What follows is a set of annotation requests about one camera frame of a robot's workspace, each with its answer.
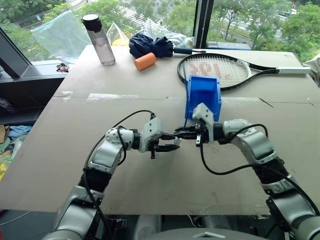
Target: racket strings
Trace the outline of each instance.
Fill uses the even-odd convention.
[[[187,79],[189,75],[219,77],[222,88],[237,85],[245,81],[251,74],[245,63],[241,61],[212,55],[186,59],[181,68],[180,72],[185,69]]]

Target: tennis racket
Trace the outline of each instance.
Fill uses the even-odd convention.
[[[177,67],[180,80],[186,84],[190,75],[218,77],[221,91],[235,89],[265,74],[309,74],[310,67],[266,67],[216,53],[193,54]]]

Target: black bottle cap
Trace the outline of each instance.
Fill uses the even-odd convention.
[[[89,31],[99,32],[102,28],[102,23],[97,14],[87,14],[81,18],[81,22]]]

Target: racket handle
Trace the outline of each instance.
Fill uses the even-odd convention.
[[[311,72],[311,68],[308,66],[280,66],[276,69],[279,70],[278,74],[309,74]]]
[[[192,52],[196,52],[196,53],[206,53],[206,51],[202,50],[202,51],[197,51],[197,50],[193,50],[192,48],[180,48],[180,47],[175,47],[173,49],[173,51],[176,54],[188,54],[191,55]]]

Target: folded umbrella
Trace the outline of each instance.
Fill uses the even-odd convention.
[[[205,53],[206,51],[196,51],[191,48],[178,48],[165,36],[158,37],[155,41],[144,34],[138,33],[129,41],[130,53],[135,58],[140,58],[146,54],[154,53],[157,58],[172,57],[173,52],[177,54],[192,54],[192,52]]]

